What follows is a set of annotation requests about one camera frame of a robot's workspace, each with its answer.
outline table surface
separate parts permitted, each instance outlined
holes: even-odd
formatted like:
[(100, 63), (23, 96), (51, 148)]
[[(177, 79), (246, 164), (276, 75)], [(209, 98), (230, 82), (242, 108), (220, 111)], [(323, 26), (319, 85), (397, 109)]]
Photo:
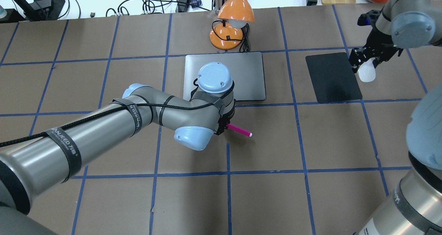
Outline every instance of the table surface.
[[(433, 1), (442, 7), (442, 1)], [(442, 81), (442, 50), (404, 51), (358, 82), (363, 100), (319, 104), (305, 57), (363, 46), (379, 4), (257, 9), (251, 50), (267, 99), (238, 103), (206, 150), (152, 124), (36, 200), (60, 234), (352, 234), (410, 169), (405, 130)], [(185, 56), (217, 54), (212, 11), (0, 25), (0, 141), (105, 106), (132, 83), (183, 94)]]

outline plaid cloth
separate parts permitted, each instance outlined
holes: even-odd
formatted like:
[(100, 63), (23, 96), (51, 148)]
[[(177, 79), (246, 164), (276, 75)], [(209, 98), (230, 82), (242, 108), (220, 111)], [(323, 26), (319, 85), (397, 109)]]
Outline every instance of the plaid cloth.
[(189, 3), (192, 8), (201, 6), (201, 0), (189, 0)]

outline lamp shade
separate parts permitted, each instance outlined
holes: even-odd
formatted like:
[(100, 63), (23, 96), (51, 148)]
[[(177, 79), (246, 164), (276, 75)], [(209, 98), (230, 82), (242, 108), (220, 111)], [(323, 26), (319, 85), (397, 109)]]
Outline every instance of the lamp shade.
[(254, 22), (253, 10), (247, 0), (227, 0), (218, 18)]

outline pink marker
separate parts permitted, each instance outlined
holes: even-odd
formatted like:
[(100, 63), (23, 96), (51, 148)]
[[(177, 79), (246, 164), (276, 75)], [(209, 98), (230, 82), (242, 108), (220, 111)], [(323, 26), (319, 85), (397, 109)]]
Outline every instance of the pink marker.
[(248, 137), (251, 137), (251, 135), (252, 135), (252, 133), (250, 131), (246, 131), (246, 130), (241, 129), (241, 128), (237, 127), (237, 126), (234, 126), (233, 124), (230, 124), (230, 123), (227, 124), (227, 128), (231, 129), (232, 131), (239, 132), (239, 133), (241, 133), (243, 135), (246, 135)]

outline blue grid line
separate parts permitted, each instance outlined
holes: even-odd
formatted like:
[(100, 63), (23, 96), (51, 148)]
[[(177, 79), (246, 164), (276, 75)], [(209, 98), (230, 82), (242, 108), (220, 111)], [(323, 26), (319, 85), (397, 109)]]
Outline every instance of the blue grid line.
[(338, 13), (336, 12), (336, 8), (335, 8), (334, 4), (332, 4), (331, 7), (333, 8), (333, 13), (335, 14), (335, 19), (336, 19), (336, 23), (338, 24), (339, 33), (341, 33), (341, 38), (342, 38), (342, 42), (344, 44), (345, 52), (347, 53), (347, 56), (349, 56), (347, 43), (345, 41), (344, 32), (342, 32), (341, 22), (339, 21)]
[(293, 103), (279, 103), (279, 104), (236, 104), (235, 108), (244, 107), (267, 107), (267, 106), (292, 106)]
[(21, 117), (21, 116), (35, 116), (35, 113), (15, 113), (15, 114), (0, 114), (0, 117)]
[(49, 62), (14, 62), (14, 63), (4, 63), (4, 66), (13, 66), (13, 65), (36, 65), (36, 64), (52, 64), (53, 61)]
[(98, 109), (101, 108), (101, 104), (103, 103), (104, 88), (106, 88), (107, 73), (109, 73), (109, 65), (111, 63), (112, 52), (114, 52), (115, 38), (117, 37), (119, 23), (120, 23), (120, 16), (117, 17), (117, 24), (115, 25), (114, 38), (112, 39), (112, 45), (110, 46), (109, 57), (107, 58), (106, 71), (104, 72), (103, 85), (101, 86), (101, 94), (100, 94), (100, 101), (98, 102)]
[[(364, 103), (391, 103), (391, 102), (413, 102), (421, 101), (421, 98), (400, 98), (396, 100), (364, 100)], [(360, 101), (342, 101), (342, 102), (329, 102), (329, 103), (318, 103), (318, 102), (301, 102), (296, 103), (297, 105), (320, 105), (320, 104), (358, 104)], [(267, 107), (267, 106), (292, 106), (293, 103), (275, 103), (275, 104), (237, 104), (236, 108), (247, 108), (247, 107)], [(16, 116), (44, 116), (44, 115), (72, 115), (72, 114), (89, 114), (92, 111), (78, 111), (78, 112), (39, 112), (39, 113), (11, 113), (11, 114), (0, 114), (0, 117), (16, 117)]]
[[(169, 43), (170, 43), (170, 33), (172, 30), (172, 14), (169, 14), (169, 26), (167, 28), (167, 41), (166, 41), (166, 57), (164, 59), (164, 72), (163, 72), (163, 86), (161, 87), (162, 91), (166, 88), (166, 76), (167, 76), (167, 60), (169, 58)], [(153, 177), (153, 185), (152, 185), (152, 202), (150, 205), (150, 218), (149, 218), (149, 235), (152, 235), (153, 232), (153, 208), (155, 206), (155, 198), (156, 198), (156, 182), (158, 180), (158, 164), (160, 161), (160, 147), (161, 147), (161, 125), (158, 128), (158, 141), (156, 143), (156, 157), (155, 157), (155, 176)]]
[(35, 113), (38, 116), (49, 116), (49, 115), (74, 115), (74, 114), (90, 114), (92, 111), (82, 111), (82, 112), (42, 112)]
[(389, 102), (412, 102), (412, 101), (421, 101), (421, 98), (400, 98), (397, 100), (372, 100), (372, 101), (366, 101), (364, 100), (364, 103), (389, 103)]
[(151, 55), (151, 56), (137, 56), (137, 57), (117, 57), (111, 60), (139, 60), (139, 59), (153, 59), (153, 58), (166, 58), (165, 55)]
[[(322, 50), (339, 50), (346, 49), (345, 47), (330, 47), (330, 48), (306, 48), (306, 49), (288, 49), (289, 52), (300, 52), (300, 51), (322, 51)], [(253, 51), (266, 53), (282, 53), (286, 50), (263, 50), (263, 51)], [(238, 54), (240, 52), (229, 52), (229, 54)], [(167, 57), (185, 57), (187, 55), (206, 55), (206, 54), (175, 54), (167, 55)], [(136, 57), (114, 57), (110, 60), (138, 60), (138, 59), (152, 59), (152, 58), (166, 58), (166, 55), (153, 55), (153, 56), (136, 56)], [(73, 62), (98, 62), (103, 60), (109, 60), (109, 58), (97, 58), (97, 59), (81, 59), (81, 60), (57, 60), (57, 63), (73, 63)], [(10, 66), (10, 65), (36, 65), (36, 64), (52, 64), (53, 61), (45, 62), (14, 62), (14, 63), (3, 63), (0, 65)]]
[(77, 227), (78, 213), (79, 213), (79, 210), (80, 210), (81, 199), (83, 197), (84, 183), (86, 182), (86, 175), (87, 175), (88, 167), (89, 166), (84, 167), (83, 176), (81, 178), (74, 177), (74, 179), (82, 179), (82, 180), (81, 180), (80, 192), (78, 194), (77, 207), (75, 208), (75, 216), (74, 216), (74, 222), (72, 223), (71, 235), (75, 234), (75, 229)]
[(280, 7), (278, 7), (278, 14), (279, 14), (279, 21), (281, 22), (282, 37), (284, 38), (284, 48), (286, 50), (287, 69), (288, 69), (288, 73), (289, 73), (290, 90), (292, 92), (292, 98), (293, 98), (293, 103), (294, 103), (293, 107), (294, 107), (295, 117), (296, 117), (296, 127), (297, 127), (297, 131), (298, 131), (298, 139), (299, 139), (300, 152), (301, 152), (301, 158), (302, 158), (302, 168), (304, 171), (305, 191), (306, 191), (306, 195), (307, 195), (308, 212), (310, 215), (311, 232), (313, 235), (316, 235), (315, 222), (314, 222), (314, 217), (313, 217), (313, 207), (311, 205), (310, 187), (308, 185), (307, 164), (305, 162), (304, 146), (302, 143), (302, 135), (301, 135), (301, 129), (300, 129), (300, 124), (299, 124), (298, 107), (296, 104), (296, 96), (295, 96), (295, 92), (294, 92), (294, 88), (293, 88), (292, 70), (291, 70), (291, 66), (290, 66), (289, 51), (287, 49), (286, 32), (284, 30), (284, 22), (282, 21), (282, 14), (281, 14)]
[(14, 32), (12, 33), (11, 39), (9, 40), (8, 46), (6, 47), (6, 50), (4, 51), (3, 57), (0, 61), (0, 66), (3, 65), (4, 59), (6, 58), (6, 54), (8, 53), (9, 48), (11, 47), (12, 40), (14, 39), (14, 36), (16, 35), (18, 28), (19, 28), (19, 22), (17, 23), (16, 28), (14, 29)]
[[(58, 53), (60, 52), (60, 48), (61, 48), (61, 44), (63, 43), (63, 39), (65, 38), (66, 30), (68, 29), (68, 24), (69, 24), (69, 20), (66, 20), (65, 29), (63, 30), (63, 33), (61, 35), (60, 43), (58, 43), (57, 52), (55, 53), (54, 61), (52, 62), (51, 70), (49, 71), (49, 75), (46, 80), (45, 88), (43, 89), (43, 93), (41, 95), (40, 103), (38, 104), (38, 108), (37, 108), (36, 113), (40, 112), (41, 105), (43, 104), (43, 99), (45, 97), (46, 90), (48, 89), (48, 85), (49, 85), (49, 81), (51, 79), (52, 72), (54, 71), (54, 68), (55, 68), (55, 61), (57, 60)], [(32, 135), (33, 129), (35, 127), (35, 123), (37, 122), (37, 117), (38, 117), (38, 115), (36, 115), (35, 118), (33, 119), (32, 127), (29, 131), (29, 136)]]
[(378, 171), (377, 168), (349, 168), (349, 169), (309, 169), (308, 172), (361, 172), (361, 171)]
[(82, 60), (57, 60), (57, 63), (72, 63), (72, 62), (99, 62), (102, 60), (108, 60), (108, 58), (101, 59), (82, 59)]
[[(382, 167), (384, 171), (410, 170), (410, 166)], [(308, 169), (308, 172), (365, 172), (378, 171), (379, 167), (372, 168), (341, 168), (341, 169)], [(120, 178), (153, 178), (153, 177), (199, 177), (213, 175), (245, 175), (245, 174), (298, 174), (304, 173), (303, 169), (288, 170), (251, 170), (251, 171), (214, 171), (214, 172), (187, 172), (187, 173), (146, 173), (146, 174), (117, 174), (117, 175), (86, 175), (86, 179), (120, 179)]]
[(232, 235), (232, 185), (230, 184), (230, 143), (226, 145), (227, 153), (227, 215), (229, 235)]
[[(345, 41), (344, 33), (342, 32), (341, 22), (339, 21), (338, 13), (336, 12), (336, 8), (335, 8), (334, 4), (332, 5), (332, 8), (333, 8), (333, 13), (335, 14), (336, 23), (338, 24), (339, 32), (341, 33), (342, 42), (344, 43), (344, 47), (346, 47), (347, 56), (349, 56), (347, 43)], [(370, 120), (368, 119), (367, 110), (365, 108), (364, 100), (361, 99), (360, 103), (361, 103), (361, 106), (362, 106), (362, 109), (364, 112), (365, 121), (367, 123), (367, 128), (368, 128), (368, 131), (370, 134), (371, 144), (373, 145), (374, 155), (376, 157), (377, 167), (378, 167), (380, 175), (381, 175), (381, 180), (382, 180), (382, 184), (384, 186), (385, 195), (388, 196), (388, 187), (387, 187), (387, 183), (385, 181), (384, 171), (382, 170), (381, 160), (378, 158), (377, 147), (376, 147), (376, 143), (374, 141), (373, 131), (371, 130)]]
[(385, 181), (384, 171), (382, 170), (381, 160), (378, 157), (378, 151), (376, 147), (376, 142), (374, 141), (373, 130), (371, 129), (370, 120), (368, 119), (367, 110), (365, 108), (364, 101), (361, 100), (362, 110), (364, 112), (365, 121), (367, 123), (368, 132), (370, 134), (371, 144), (373, 145), (374, 156), (376, 157), (377, 166), (379, 168), (379, 172), (381, 174), (382, 184), (384, 186), (385, 195), (388, 196), (388, 187), (387, 182)]
[(355, 104), (360, 103), (360, 101), (338, 101), (338, 102), (327, 102), (327, 103), (318, 103), (318, 102), (302, 102), (296, 103), (297, 105), (317, 105), (317, 104)]
[(150, 205), (150, 218), (149, 218), (149, 235), (152, 235), (153, 231), (153, 208), (155, 207), (156, 181), (158, 180), (158, 164), (160, 162), (160, 145), (161, 145), (161, 125), (158, 128), (158, 140), (156, 142), (155, 171), (153, 177), (152, 200)]
[(383, 167), (382, 170), (410, 170), (411, 166), (403, 166), (403, 167)]
[(406, 51), (407, 51), (407, 54), (409, 54), (410, 60), (412, 62), (412, 65), (413, 65), (413, 67), (414, 67), (414, 69), (416, 71), (417, 77), (419, 78), (419, 81), (422, 84), (423, 91), (425, 92), (425, 94), (427, 94), (428, 91), (426, 89), (426, 86), (425, 86), (425, 83), (423, 82), (422, 77), (420, 76), (419, 70), (418, 70), (418, 68), (416, 66), (416, 63), (415, 63), (414, 59), (413, 59), (412, 53), (410, 52), (410, 49), (406, 49)]

